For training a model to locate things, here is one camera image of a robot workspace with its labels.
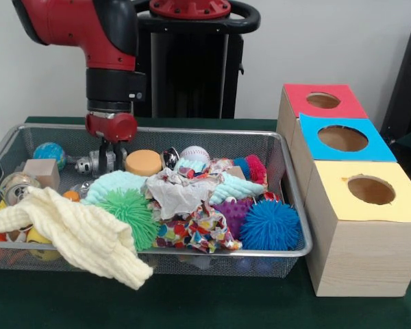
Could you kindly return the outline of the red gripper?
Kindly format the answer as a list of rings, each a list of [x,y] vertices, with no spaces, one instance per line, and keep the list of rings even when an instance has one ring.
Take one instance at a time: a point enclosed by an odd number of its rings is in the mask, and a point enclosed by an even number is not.
[[[130,142],[137,133],[138,124],[131,113],[103,113],[89,112],[86,115],[86,130],[92,136],[104,138],[99,147],[99,174],[107,171],[107,150],[110,143],[114,143],[116,170],[125,170],[127,151],[122,142]]]

